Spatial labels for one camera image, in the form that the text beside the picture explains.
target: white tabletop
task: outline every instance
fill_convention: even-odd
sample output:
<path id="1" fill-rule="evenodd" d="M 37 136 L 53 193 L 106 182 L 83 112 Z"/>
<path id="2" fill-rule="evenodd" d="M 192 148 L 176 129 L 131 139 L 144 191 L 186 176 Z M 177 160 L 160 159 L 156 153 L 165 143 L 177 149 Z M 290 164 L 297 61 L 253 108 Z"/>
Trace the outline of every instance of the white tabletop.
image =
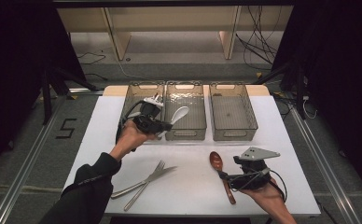
<path id="1" fill-rule="evenodd" d="M 70 185 L 77 169 L 94 164 L 102 152 L 109 152 L 114 143 L 120 112 L 125 97 L 101 96 L 97 101 L 76 160 L 64 187 Z M 137 190 L 115 200 L 110 199 L 105 212 L 113 216 L 194 216 L 194 217 L 251 217 L 267 215 L 255 202 L 233 192 L 236 204 L 230 204 L 217 172 L 211 167 L 209 154 L 216 151 L 224 162 L 224 172 L 240 175 L 240 165 L 233 156 L 240 156 L 249 147 L 279 152 L 280 157 L 265 160 L 268 167 L 285 181 L 288 198 L 286 206 L 294 216 L 314 217 L 320 214 L 312 191 L 300 167 L 297 155 L 284 123 L 271 96 L 250 96 L 258 122 L 258 130 L 250 142 L 215 142 L 211 129 L 210 108 L 205 98 L 207 131 L 204 141 L 147 142 L 123 158 L 122 168 L 112 178 L 114 191 L 125 189 L 145 178 L 160 160 L 165 167 L 177 169 L 151 182 L 128 212 L 123 207 Z M 284 190 L 281 180 L 271 174 Z"/>

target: spoon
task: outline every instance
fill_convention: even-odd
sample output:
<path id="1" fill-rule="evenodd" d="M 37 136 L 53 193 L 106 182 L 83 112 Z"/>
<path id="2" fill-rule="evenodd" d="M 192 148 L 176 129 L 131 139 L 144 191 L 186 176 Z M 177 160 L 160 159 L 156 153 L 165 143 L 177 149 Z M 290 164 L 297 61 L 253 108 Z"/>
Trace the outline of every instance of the spoon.
<path id="1" fill-rule="evenodd" d="M 223 162 L 221 157 L 218 155 L 218 153 L 212 151 L 210 153 L 210 163 L 211 166 L 213 166 L 214 169 L 217 171 L 222 171 Z M 233 194 L 230 191 L 230 186 L 228 185 L 228 182 L 226 180 L 222 180 L 224 183 L 225 191 L 227 192 L 228 199 L 230 200 L 231 204 L 236 204 L 236 200 L 233 197 Z"/>
<path id="2" fill-rule="evenodd" d="M 175 113 L 173 114 L 172 121 L 170 124 L 175 124 L 179 119 L 183 118 L 187 113 L 189 112 L 189 107 L 187 106 L 181 106 L 179 107 Z M 164 131 L 163 133 L 160 133 L 158 137 L 163 137 L 167 132 Z"/>

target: human hand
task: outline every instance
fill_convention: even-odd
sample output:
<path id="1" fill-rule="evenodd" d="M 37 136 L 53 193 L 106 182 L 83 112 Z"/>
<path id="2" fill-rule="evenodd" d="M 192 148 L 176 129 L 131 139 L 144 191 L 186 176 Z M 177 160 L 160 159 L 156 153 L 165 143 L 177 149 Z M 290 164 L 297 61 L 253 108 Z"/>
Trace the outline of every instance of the human hand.
<path id="1" fill-rule="evenodd" d="M 143 133 L 137 129 L 135 123 L 127 120 L 123 126 L 117 144 L 109 153 L 117 161 L 120 161 L 132 149 L 140 147 L 146 140 L 154 140 L 156 138 L 153 133 Z"/>
<path id="2" fill-rule="evenodd" d="M 240 192 L 250 196 L 278 223 L 297 223 L 288 212 L 281 193 L 271 184 L 267 183 L 260 189 L 240 189 Z"/>

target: white spoon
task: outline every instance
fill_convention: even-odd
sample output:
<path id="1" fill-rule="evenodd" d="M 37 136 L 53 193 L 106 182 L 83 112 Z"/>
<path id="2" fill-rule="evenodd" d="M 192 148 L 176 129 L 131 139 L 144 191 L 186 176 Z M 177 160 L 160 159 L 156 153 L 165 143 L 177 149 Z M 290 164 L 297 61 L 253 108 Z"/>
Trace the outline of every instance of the white spoon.
<path id="1" fill-rule="evenodd" d="M 187 106 L 179 107 L 173 114 L 172 121 L 170 122 L 170 124 L 175 124 L 176 121 L 183 118 L 188 112 L 189 112 L 189 107 Z M 163 137 L 166 133 L 167 132 L 164 131 L 163 133 L 160 133 L 158 137 Z"/>

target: gray carpet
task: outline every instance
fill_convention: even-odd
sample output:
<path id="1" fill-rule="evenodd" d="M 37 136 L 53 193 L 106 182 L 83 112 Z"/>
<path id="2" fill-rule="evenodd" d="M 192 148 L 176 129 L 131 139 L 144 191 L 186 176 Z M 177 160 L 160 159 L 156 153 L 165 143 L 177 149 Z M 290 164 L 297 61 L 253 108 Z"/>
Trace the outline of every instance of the gray carpet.
<path id="1" fill-rule="evenodd" d="M 97 76 L 88 75 L 89 83 L 98 87 L 124 85 L 130 80 L 136 79 L 135 77 L 126 77 L 117 64 L 84 65 L 83 69 L 87 74 L 94 73 L 108 78 L 107 81 L 104 81 Z M 140 77 L 144 74 L 144 78 L 154 80 L 175 79 L 176 77 L 181 77 L 184 80 L 198 79 L 204 82 L 244 80 L 249 83 L 257 80 L 257 70 L 245 64 L 127 64 L 123 66 L 123 69 L 129 75 Z M 279 78 L 281 77 L 277 77 L 271 82 L 275 82 Z M 71 88 L 79 87 L 73 82 L 68 84 Z M 271 91 L 278 91 L 278 83 L 268 85 L 268 88 Z M 36 223 L 59 198 L 97 98 L 98 95 L 78 95 L 75 100 L 67 100 L 64 103 L 7 223 Z M 280 102 L 278 102 L 278 108 L 280 113 L 286 112 L 286 107 Z M 338 223 L 345 223 L 296 121 L 291 115 L 283 117 L 285 118 L 285 127 L 313 194 Z M 77 119 L 67 122 L 69 125 L 67 127 L 75 128 L 75 130 L 71 138 L 57 139 L 56 136 L 68 135 L 68 132 L 60 130 L 65 119 Z M 14 180 L 38 136 L 42 121 L 43 104 L 38 99 L 35 109 L 32 109 L 28 120 L 14 140 L 14 149 L 5 151 L 0 158 L 0 202 L 7 192 L 7 186 Z M 307 119 L 307 122 L 362 220 L 361 180 L 348 160 L 338 154 L 336 139 L 325 121 L 318 115 L 316 119 Z M 110 219 L 110 217 L 104 217 L 102 223 L 109 223 Z M 298 223 L 332 223 L 329 215 L 325 212 L 322 212 L 319 217 L 296 217 L 296 219 Z M 266 217 L 251 217 L 252 223 L 265 223 L 266 220 Z"/>

